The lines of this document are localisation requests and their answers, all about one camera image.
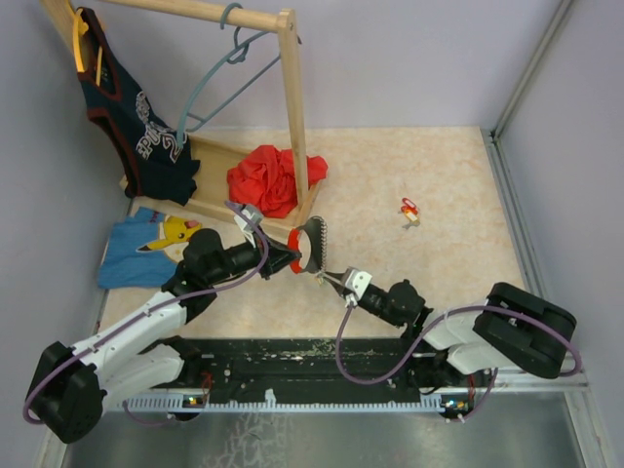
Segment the yellow tagged key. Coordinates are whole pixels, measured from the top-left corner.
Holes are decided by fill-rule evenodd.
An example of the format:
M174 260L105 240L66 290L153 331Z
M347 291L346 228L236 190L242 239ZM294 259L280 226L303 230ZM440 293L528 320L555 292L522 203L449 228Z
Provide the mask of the yellow tagged key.
M412 212L405 212L404 216L408 222L403 226L404 229L410 229L411 227L417 227L420 224L419 216Z

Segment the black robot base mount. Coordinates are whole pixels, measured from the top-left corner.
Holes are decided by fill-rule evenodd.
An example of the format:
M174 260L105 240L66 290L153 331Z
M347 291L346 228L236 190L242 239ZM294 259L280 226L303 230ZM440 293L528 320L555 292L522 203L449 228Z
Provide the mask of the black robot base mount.
M393 376L409 348L395 338L191 339L178 345L186 358L170 389L208 391L213 404L261 403L266 391L287 406L298 404L417 403L421 395L463 387L466 376L443 352L421 344Z

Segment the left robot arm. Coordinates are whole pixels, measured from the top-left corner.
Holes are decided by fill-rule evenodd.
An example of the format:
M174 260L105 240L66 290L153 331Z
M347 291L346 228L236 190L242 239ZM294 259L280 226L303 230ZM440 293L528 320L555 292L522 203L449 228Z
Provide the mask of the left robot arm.
M244 243L225 248L219 234L192 235L175 274L138 310L70 346L57 341L41 354L22 408L23 419L45 425L62 442L87 435L111 409L134 395L176 381L189 387L203 374L173 332L216 300L258 274L267 279L300 259L298 250L261 228Z

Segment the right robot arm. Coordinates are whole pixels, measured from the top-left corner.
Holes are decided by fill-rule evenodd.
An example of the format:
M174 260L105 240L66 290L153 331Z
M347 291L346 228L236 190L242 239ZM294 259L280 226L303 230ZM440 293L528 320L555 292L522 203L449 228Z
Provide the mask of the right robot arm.
M357 268L343 273L321 272L318 277L344 300L347 316L361 308L404 328L409 336L409 347L393 368L378 377L361 378L343 364L346 327L341 325L335 339L335 362L339 372L353 383L370 386L395 376L420 343L445 353L436 361L435 371L449 386L458 385L477 371L509 366L544 379L571 377L582 370L580 352L571 343L577 325L574 316L509 283L494 284L479 302L440 312L427 307L407 280L385 291L372 283L370 273Z

